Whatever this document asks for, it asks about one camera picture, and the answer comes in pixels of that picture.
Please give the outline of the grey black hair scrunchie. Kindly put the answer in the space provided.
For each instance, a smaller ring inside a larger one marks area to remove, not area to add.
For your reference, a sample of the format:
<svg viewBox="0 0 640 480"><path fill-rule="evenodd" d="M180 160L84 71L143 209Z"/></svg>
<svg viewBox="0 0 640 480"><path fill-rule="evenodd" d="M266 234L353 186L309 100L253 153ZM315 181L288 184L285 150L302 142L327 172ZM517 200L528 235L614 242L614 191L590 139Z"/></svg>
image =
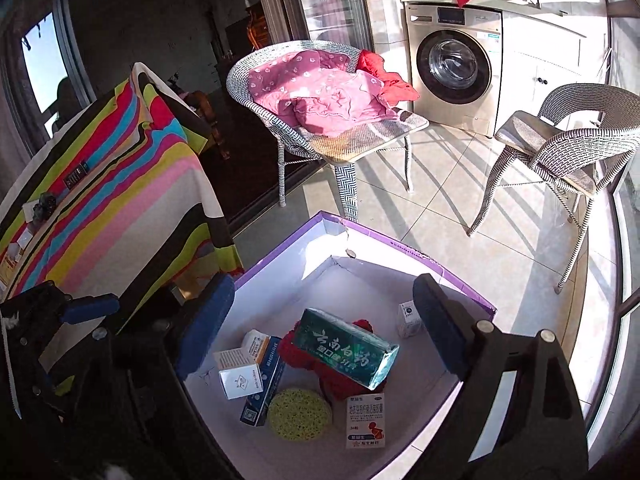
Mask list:
<svg viewBox="0 0 640 480"><path fill-rule="evenodd" d="M50 192L41 193L34 208L32 208L34 222L46 222L54 213L57 204L58 200L54 194Z"/></svg>

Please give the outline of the white cube box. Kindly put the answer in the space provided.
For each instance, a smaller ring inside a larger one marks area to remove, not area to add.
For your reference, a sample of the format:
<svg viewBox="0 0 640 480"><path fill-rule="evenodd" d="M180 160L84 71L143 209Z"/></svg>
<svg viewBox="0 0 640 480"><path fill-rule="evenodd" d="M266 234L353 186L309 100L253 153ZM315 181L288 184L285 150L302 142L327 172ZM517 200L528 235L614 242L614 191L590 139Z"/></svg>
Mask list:
<svg viewBox="0 0 640 480"><path fill-rule="evenodd" d="M245 398L264 391L259 364L245 349L215 352L214 361L228 400Z"/></svg>

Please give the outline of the striped colourful tablecloth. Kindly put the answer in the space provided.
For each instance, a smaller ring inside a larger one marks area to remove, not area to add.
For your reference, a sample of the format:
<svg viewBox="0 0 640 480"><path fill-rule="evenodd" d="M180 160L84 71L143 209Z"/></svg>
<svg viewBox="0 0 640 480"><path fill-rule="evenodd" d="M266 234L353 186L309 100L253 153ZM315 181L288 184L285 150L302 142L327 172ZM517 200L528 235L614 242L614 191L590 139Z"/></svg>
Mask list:
<svg viewBox="0 0 640 480"><path fill-rule="evenodd" d="M205 122L148 66L74 116L35 154L1 204L1 296L52 281L73 297L114 294L122 330L157 289L195 297L219 272L243 273L198 156ZM63 178L90 168L72 190ZM32 208L58 204L46 222Z"/></svg>

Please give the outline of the blue white long box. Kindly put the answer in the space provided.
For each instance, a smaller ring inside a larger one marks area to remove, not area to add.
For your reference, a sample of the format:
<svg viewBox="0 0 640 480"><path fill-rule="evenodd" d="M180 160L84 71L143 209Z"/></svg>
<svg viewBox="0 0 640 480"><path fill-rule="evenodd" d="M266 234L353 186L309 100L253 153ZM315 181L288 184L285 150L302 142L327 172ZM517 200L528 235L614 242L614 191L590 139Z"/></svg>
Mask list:
<svg viewBox="0 0 640 480"><path fill-rule="evenodd" d="M285 362L282 361L278 352L280 341L280 337L270 336L268 349L259 364L264 391L246 398L240 416L240 421L245 425L251 427L265 425L269 405L277 393L285 369Z"/></svg>

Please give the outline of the white orange small box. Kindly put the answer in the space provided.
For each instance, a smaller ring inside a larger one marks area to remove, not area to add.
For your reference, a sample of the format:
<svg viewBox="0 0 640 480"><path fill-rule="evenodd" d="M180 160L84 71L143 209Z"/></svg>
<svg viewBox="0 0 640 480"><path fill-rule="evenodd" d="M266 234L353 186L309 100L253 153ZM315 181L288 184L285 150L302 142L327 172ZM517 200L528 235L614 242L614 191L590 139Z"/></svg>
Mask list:
<svg viewBox="0 0 640 480"><path fill-rule="evenodd" d="M260 364L269 343L269 335L259 330L249 330L243 337L241 348L254 362Z"/></svg>

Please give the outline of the black small box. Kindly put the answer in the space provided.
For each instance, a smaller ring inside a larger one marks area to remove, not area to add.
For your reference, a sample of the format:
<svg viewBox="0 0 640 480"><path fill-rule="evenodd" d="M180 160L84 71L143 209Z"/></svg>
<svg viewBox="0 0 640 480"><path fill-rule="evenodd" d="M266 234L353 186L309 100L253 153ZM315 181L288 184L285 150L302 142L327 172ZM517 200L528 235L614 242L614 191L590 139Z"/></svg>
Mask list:
<svg viewBox="0 0 640 480"><path fill-rule="evenodd" d="M90 172L90 168L86 162L80 162L77 166L75 166L66 176L63 178L63 182L66 188L70 191L72 190L78 183L84 180L84 177L88 176Z"/></svg>

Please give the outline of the yellow round sponge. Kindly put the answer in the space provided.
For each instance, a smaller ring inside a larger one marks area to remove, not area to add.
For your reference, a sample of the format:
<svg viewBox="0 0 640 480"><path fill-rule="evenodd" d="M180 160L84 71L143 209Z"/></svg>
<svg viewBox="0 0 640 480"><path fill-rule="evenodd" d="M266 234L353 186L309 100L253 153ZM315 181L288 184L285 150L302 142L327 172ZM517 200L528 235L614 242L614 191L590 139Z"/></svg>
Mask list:
<svg viewBox="0 0 640 480"><path fill-rule="evenodd" d="M332 410L318 393L289 388L273 397L267 420L270 429L281 439L307 442L321 437L331 425Z"/></svg>

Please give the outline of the small white box with print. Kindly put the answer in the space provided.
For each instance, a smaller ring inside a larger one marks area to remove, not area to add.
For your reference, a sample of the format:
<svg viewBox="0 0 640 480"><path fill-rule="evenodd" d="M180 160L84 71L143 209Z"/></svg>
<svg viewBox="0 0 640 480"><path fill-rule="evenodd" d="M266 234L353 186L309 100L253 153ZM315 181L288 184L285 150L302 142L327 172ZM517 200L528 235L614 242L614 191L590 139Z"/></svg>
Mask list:
<svg viewBox="0 0 640 480"><path fill-rule="evenodd" d="M402 339L413 337L420 333L423 323L418 310L412 300L398 306L396 330Z"/></svg>

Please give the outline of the white red medicine box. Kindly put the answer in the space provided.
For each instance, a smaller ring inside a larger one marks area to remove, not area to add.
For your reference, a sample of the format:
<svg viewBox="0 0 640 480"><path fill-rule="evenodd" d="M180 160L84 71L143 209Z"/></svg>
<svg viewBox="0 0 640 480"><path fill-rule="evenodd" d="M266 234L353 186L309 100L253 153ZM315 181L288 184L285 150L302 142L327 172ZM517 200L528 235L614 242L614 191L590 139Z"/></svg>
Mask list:
<svg viewBox="0 0 640 480"><path fill-rule="evenodd" d="M346 448L384 448L385 396L383 393L351 396L346 405Z"/></svg>

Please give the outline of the green toothpaste box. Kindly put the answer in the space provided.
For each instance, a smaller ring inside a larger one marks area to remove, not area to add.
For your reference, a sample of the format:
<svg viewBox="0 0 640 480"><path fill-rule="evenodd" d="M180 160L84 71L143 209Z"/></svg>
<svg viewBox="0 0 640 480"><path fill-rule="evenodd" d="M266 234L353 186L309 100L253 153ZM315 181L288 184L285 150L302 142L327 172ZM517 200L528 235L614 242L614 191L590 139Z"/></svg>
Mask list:
<svg viewBox="0 0 640 480"><path fill-rule="evenodd" d="M294 344L371 391L384 382L399 352L398 344L318 309L304 311Z"/></svg>

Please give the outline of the grey wicker chair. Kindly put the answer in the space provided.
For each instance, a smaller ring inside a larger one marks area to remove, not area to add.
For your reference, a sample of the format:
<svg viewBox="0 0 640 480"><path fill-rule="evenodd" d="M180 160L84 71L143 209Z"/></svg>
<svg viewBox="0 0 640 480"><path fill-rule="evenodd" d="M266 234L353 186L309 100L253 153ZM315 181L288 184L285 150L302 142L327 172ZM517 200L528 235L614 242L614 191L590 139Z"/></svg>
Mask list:
<svg viewBox="0 0 640 480"><path fill-rule="evenodd" d="M577 240L566 268L555 285L562 292L577 262L588 232L592 207L639 149L639 96L629 90L572 82L553 89L539 112L513 113L498 129L503 144L487 177L480 210L466 232L473 234L485 220L503 176L514 162L521 162L547 185L558 200L575 195L565 205L567 220L578 227Z"/></svg>

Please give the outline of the wicker chair with blankets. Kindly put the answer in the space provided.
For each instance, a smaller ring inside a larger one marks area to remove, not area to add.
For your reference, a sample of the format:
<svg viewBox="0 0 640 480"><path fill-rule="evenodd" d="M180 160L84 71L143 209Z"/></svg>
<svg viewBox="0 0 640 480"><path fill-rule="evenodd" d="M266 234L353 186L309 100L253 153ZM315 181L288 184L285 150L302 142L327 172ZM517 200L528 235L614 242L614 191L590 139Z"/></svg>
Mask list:
<svg viewBox="0 0 640 480"><path fill-rule="evenodd" d="M406 187L413 187L411 137L430 123L401 108L418 92L386 70L381 55L326 40L281 42L236 62L226 87L276 138L280 172L288 155L332 167L347 219L358 218L360 159L404 151Z"/></svg>

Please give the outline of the pink blanket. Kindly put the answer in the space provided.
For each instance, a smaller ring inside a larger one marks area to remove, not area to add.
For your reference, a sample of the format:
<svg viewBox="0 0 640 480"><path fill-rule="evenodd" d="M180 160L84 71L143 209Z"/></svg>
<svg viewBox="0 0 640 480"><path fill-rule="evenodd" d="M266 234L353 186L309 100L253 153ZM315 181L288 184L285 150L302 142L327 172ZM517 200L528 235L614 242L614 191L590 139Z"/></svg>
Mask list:
<svg viewBox="0 0 640 480"><path fill-rule="evenodd" d="M250 70L253 101L292 128L335 138L360 125L397 117L381 97L381 81L347 69L349 57L303 50Z"/></svg>

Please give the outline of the red garment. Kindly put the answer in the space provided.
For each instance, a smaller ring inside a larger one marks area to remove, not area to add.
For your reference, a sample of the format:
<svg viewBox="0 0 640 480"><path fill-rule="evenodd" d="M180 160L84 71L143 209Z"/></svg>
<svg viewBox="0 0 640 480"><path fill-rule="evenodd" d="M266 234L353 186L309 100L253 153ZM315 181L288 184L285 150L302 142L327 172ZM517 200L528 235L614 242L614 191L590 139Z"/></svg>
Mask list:
<svg viewBox="0 0 640 480"><path fill-rule="evenodd" d="M420 98L419 92L398 73L385 69L384 58L377 53L362 50L357 68L381 81L380 97L389 106L397 106L400 102L416 102Z"/></svg>

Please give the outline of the white washing machine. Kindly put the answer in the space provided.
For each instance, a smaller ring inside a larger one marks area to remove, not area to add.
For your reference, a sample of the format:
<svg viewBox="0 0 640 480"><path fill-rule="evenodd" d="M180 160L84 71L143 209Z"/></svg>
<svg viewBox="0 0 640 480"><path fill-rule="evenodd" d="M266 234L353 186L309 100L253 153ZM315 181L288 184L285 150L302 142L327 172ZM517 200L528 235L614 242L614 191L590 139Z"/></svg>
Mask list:
<svg viewBox="0 0 640 480"><path fill-rule="evenodd" d="M405 5L413 111L490 138L498 115L502 13L452 4Z"/></svg>

